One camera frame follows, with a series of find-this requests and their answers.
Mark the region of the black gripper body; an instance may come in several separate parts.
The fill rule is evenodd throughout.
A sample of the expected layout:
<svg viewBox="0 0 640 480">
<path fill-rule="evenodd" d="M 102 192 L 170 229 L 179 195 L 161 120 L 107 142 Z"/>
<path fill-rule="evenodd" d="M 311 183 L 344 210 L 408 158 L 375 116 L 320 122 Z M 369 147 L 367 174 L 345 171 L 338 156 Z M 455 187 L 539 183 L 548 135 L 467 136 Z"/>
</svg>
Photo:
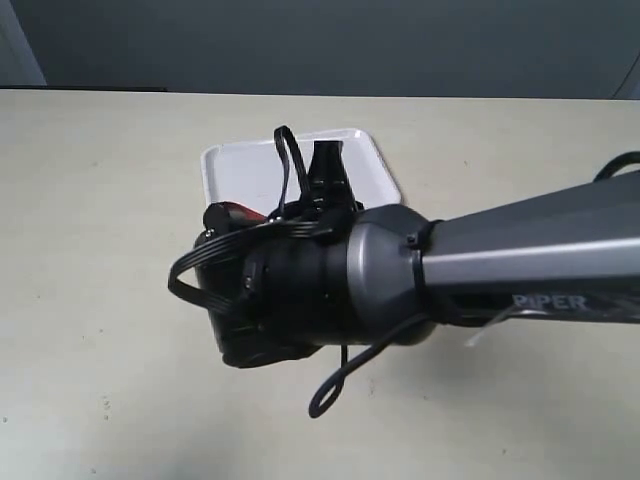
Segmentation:
<svg viewBox="0 0 640 480">
<path fill-rule="evenodd" d="M 209 314 L 226 365 L 299 360 L 349 341 L 348 234 L 268 240 L 241 260 L 195 269 L 200 288 L 233 301 L 230 313 Z"/>
</svg>

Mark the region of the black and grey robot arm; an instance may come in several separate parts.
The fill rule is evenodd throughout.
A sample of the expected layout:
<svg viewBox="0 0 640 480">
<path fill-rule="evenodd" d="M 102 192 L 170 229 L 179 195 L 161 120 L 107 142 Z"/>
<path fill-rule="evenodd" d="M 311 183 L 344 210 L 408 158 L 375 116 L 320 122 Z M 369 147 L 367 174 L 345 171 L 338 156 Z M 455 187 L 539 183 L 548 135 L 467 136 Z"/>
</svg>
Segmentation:
<svg viewBox="0 0 640 480">
<path fill-rule="evenodd" d="M 224 362 L 255 368 L 328 345 L 423 341 L 439 324 L 639 320 L 635 172 L 447 221 L 403 205 L 360 213 L 335 242 L 270 240 L 199 266 L 233 309 L 211 317 Z"/>
</svg>

